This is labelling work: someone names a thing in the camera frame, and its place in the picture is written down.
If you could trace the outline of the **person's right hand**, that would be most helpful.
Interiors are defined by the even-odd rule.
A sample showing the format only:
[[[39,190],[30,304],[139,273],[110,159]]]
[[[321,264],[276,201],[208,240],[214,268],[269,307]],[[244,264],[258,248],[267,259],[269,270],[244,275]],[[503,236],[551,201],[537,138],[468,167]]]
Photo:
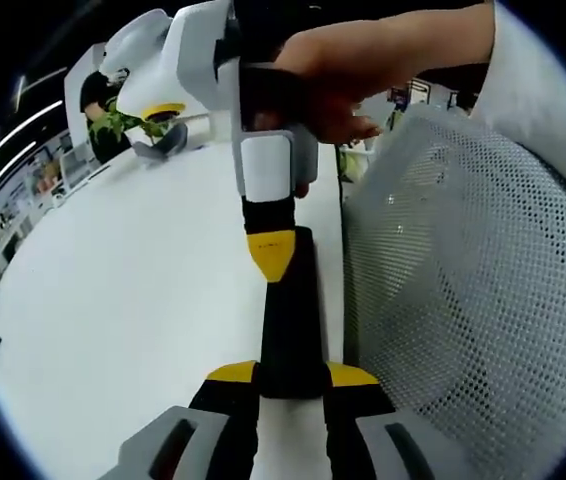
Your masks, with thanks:
[[[247,100],[252,131],[305,127],[322,143],[349,144],[381,134],[377,122],[355,111],[366,98],[353,75],[328,65],[325,45],[307,32],[291,37],[274,61],[251,69],[259,78]]]

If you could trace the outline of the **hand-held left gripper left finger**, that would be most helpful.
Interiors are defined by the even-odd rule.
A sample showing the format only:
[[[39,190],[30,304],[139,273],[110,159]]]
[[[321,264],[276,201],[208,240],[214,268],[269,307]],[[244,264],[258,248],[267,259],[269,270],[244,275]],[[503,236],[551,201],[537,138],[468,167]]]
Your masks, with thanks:
[[[248,479],[258,447],[258,363],[211,372],[187,407],[173,406],[124,441],[104,479]]]

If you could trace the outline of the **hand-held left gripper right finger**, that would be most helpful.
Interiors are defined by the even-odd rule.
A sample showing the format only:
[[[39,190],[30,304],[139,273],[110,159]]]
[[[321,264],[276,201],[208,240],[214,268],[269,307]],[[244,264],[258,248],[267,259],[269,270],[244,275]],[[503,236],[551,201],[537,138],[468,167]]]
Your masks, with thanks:
[[[362,419],[380,425],[381,432],[397,449],[394,463],[409,479],[433,479],[432,467],[406,427],[383,420],[396,411],[379,381],[365,370],[329,362],[328,386],[323,395],[327,430],[326,453],[334,479],[395,479],[397,476],[374,466],[377,448],[360,428]]]

